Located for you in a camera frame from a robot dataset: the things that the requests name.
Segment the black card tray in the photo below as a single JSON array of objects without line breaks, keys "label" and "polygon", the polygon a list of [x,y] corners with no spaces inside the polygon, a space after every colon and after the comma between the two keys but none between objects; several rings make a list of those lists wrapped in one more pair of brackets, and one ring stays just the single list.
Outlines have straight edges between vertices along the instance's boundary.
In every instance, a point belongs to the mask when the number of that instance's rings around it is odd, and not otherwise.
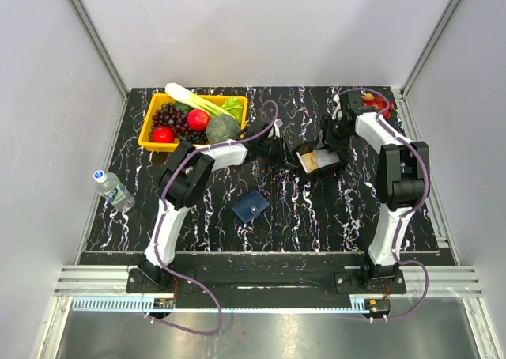
[{"label": "black card tray", "polygon": [[302,142],[290,153],[298,172],[304,176],[337,173],[346,166],[346,160],[318,141]]}]

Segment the blue card holder wallet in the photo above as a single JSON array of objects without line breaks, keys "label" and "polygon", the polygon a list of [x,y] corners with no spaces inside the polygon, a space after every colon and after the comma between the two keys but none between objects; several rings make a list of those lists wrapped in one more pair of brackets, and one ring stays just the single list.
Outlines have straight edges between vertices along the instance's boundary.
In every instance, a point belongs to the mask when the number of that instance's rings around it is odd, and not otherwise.
[{"label": "blue card holder wallet", "polygon": [[258,192],[252,191],[232,207],[234,214],[243,222],[249,223],[259,218],[270,203]]}]

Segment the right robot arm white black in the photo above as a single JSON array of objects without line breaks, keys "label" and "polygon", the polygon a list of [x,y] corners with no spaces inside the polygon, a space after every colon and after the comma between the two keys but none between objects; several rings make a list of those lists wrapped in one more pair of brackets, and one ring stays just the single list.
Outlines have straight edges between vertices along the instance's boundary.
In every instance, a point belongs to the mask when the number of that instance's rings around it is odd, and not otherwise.
[{"label": "right robot arm white black", "polygon": [[335,117],[320,123],[323,148],[342,164],[349,161],[349,140],[363,138],[379,154],[374,188],[380,203],[376,233],[354,285],[375,293],[396,282],[400,274],[400,245],[413,214],[430,191],[429,147],[400,134],[385,119],[389,100],[366,88],[342,90],[334,100]]}]

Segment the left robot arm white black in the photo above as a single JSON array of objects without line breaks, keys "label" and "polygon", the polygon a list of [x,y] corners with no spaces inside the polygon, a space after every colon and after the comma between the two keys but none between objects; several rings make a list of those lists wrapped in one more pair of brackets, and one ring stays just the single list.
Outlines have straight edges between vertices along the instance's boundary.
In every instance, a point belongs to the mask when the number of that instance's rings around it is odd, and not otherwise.
[{"label": "left robot arm white black", "polygon": [[277,155],[282,150],[282,121],[264,123],[258,119],[232,139],[197,148],[181,143],[169,158],[160,178],[160,197],[153,235],[138,264],[144,283],[162,292],[171,283],[170,265],[184,219],[202,197],[210,174],[219,169],[246,164],[254,159]]}]

